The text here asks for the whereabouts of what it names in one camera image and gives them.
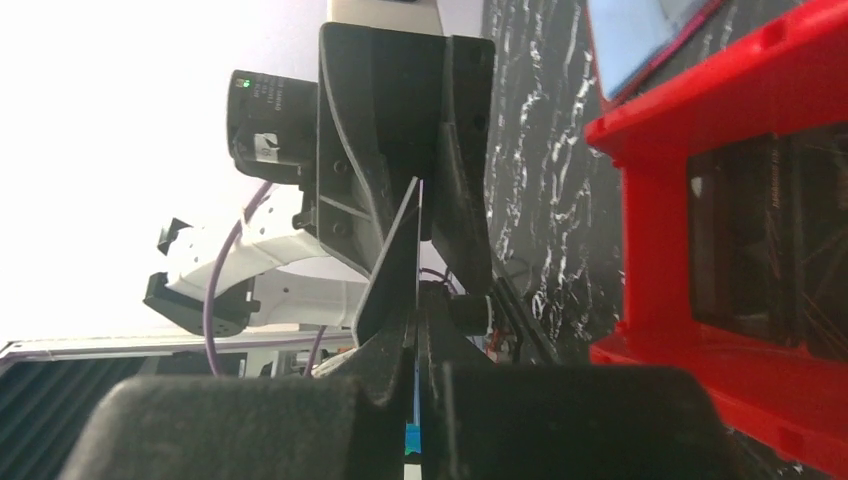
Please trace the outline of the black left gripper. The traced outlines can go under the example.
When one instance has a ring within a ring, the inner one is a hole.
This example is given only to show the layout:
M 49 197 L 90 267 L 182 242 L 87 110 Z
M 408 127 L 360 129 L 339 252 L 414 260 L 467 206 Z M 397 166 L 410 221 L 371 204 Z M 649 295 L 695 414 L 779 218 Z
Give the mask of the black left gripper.
M 314 81 L 244 70 L 229 84 L 227 146 L 236 169 L 298 187 L 303 198 L 293 227 L 317 230 L 327 252 L 364 276 L 398 207 L 379 146 L 378 66 L 416 50 L 423 38 L 327 22 L 319 33 L 319 91 Z

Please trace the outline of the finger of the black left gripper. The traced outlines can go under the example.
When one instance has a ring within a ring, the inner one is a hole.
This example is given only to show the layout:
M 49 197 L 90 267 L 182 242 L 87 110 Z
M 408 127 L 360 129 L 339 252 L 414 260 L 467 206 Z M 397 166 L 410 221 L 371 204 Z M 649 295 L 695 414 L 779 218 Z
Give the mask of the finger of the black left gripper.
M 472 295 L 488 292 L 492 284 L 484 174 L 493 56 L 494 44 L 486 39 L 451 36 L 446 41 L 432 240 Z

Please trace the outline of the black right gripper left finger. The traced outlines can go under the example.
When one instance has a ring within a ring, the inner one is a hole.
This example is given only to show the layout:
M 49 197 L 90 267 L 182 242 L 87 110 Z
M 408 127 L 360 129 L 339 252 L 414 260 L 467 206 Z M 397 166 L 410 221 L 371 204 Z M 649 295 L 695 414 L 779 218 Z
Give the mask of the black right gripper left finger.
M 97 405 L 64 479 L 400 479 L 413 314 L 317 378 L 136 376 Z

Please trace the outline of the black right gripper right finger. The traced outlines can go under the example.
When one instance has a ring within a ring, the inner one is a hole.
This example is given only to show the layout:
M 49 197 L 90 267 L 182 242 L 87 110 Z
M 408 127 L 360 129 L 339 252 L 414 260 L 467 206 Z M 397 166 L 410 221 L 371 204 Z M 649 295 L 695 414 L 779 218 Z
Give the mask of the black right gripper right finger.
M 498 365 L 455 327 L 445 290 L 418 294 L 427 479 L 744 479 L 705 389 L 687 372 Z

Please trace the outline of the black card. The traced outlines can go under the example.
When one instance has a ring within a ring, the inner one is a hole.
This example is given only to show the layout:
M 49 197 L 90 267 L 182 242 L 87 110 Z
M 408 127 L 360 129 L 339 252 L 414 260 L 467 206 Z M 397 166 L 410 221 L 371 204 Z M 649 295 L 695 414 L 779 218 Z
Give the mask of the black card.
M 399 324 L 417 305 L 422 187 L 421 179 L 412 178 L 372 271 L 352 328 L 358 347 Z

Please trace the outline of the red plastic bin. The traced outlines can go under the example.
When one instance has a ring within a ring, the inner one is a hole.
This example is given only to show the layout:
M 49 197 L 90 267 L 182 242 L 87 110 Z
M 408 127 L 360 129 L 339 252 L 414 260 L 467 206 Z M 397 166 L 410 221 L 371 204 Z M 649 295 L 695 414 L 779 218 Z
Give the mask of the red plastic bin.
M 596 364 L 673 366 L 724 423 L 847 475 L 847 5 L 807 1 L 589 145 L 622 176 L 624 314 Z

